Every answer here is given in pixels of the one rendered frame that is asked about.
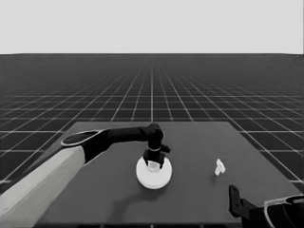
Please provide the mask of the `large thick white disc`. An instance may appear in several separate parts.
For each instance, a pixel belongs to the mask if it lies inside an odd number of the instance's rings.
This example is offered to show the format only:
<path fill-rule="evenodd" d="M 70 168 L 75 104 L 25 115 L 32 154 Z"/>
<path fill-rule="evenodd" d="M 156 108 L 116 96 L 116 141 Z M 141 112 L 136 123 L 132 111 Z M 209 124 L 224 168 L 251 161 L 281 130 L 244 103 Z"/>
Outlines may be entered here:
<path fill-rule="evenodd" d="M 147 167 L 144 159 L 140 158 L 136 164 L 136 176 L 141 185 L 148 189 L 161 189 L 170 182 L 173 168 L 170 160 L 164 159 L 163 168 L 157 162 L 149 161 Z"/>

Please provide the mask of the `small white T-shaped piece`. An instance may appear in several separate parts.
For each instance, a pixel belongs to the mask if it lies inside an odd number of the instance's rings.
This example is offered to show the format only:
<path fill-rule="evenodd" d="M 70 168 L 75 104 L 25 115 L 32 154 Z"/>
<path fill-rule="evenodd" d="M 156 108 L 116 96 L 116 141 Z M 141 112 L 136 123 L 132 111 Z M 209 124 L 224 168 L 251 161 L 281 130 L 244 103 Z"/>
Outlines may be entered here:
<path fill-rule="evenodd" d="M 224 163 L 220 159 L 217 159 L 216 165 L 217 165 L 216 170 L 215 170 L 216 176 L 218 176 L 220 173 L 224 173 L 226 171 Z"/>

